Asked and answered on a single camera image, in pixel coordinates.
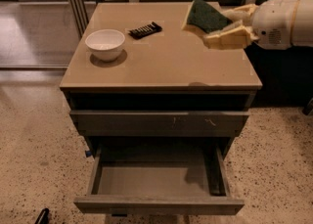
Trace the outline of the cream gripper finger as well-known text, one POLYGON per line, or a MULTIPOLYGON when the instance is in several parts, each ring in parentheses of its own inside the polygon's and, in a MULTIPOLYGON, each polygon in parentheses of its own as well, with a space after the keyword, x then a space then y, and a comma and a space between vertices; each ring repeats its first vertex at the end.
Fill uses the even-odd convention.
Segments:
POLYGON ((255 4, 247 4, 233 9, 223 10, 221 14, 232 22, 242 21, 244 25, 251 25, 252 15, 258 8, 255 4))
POLYGON ((250 25, 243 20, 233 22, 221 30, 213 31, 202 38, 209 49, 234 50, 244 49, 258 40, 258 36, 250 25))

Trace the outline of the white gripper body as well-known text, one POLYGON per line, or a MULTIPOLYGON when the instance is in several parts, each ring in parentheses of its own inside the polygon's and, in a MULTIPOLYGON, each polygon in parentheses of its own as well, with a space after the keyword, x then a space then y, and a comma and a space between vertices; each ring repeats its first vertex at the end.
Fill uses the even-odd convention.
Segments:
POLYGON ((266 50, 286 50, 291 46, 291 25, 299 0, 267 0, 253 13, 252 28, 257 45, 266 50))

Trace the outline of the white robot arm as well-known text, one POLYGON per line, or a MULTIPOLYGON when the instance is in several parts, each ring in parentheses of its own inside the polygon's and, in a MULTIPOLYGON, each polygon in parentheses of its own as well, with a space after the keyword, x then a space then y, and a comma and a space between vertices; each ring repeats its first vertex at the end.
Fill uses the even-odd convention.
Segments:
POLYGON ((232 21, 203 38, 210 49, 313 47, 313 0, 267 0, 222 12, 232 21))

